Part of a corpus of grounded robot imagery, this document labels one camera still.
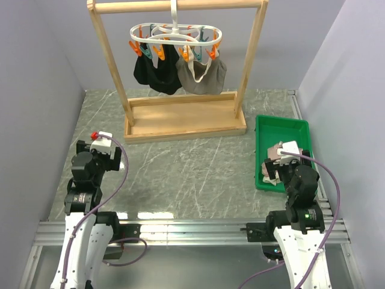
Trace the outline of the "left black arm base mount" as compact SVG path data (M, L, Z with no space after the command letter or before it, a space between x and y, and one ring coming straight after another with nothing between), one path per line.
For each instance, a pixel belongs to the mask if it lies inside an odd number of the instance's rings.
M141 234L141 225L137 223L120 224L114 240L126 239L124 243L138 243Z

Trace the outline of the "white plastic clip hanger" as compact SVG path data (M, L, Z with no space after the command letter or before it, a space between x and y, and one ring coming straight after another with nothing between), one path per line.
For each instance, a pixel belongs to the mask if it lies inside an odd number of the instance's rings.
M152 59L155 52L159 59L165 59L164 46L177 46L182 58L188 62L195 58L201 62L203 51L211 60L219 56L219 45L223 33L210 25L182 25L178 23L177 2L171 1L172 23L142 23L130 29L131 49L138 55Z

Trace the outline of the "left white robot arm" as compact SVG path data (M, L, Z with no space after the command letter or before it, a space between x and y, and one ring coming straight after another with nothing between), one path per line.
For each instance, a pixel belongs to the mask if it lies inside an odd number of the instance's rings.
M91 143L80 140L76 144L64 198L63 246L51 288L96 288L106 247L121 236L117 214L99 211L103 176L118 171L122 157L111 137L99 133Z

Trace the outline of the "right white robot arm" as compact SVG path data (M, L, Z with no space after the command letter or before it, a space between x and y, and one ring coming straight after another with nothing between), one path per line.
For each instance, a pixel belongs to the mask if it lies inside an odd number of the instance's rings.
M268 176L281 180L286 192L283 211L271 211L265 233L277 241L291 288L331 288L325 241L324 215L316 200L319 174L310 154L281 155L264 161Z

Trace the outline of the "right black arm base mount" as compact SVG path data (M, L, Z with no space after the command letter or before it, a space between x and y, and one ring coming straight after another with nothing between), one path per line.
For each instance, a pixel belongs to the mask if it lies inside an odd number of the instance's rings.
M246 223L240 231L244 231L246 233L247 241L249 243L264 243L274 240L268 232L266 223Z

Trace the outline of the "pink beige underwear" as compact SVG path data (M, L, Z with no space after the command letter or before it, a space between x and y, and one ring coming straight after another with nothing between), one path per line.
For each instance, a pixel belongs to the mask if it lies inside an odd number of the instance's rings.
M288 165L281 166L279 164L280 157L277 155L277 149L281 147L282 141L276 143L274 146L267 150L267 166L266 162L261 165L261 171L263 174L263 182L270 183L273 186L283 182L288 182L289 167Z

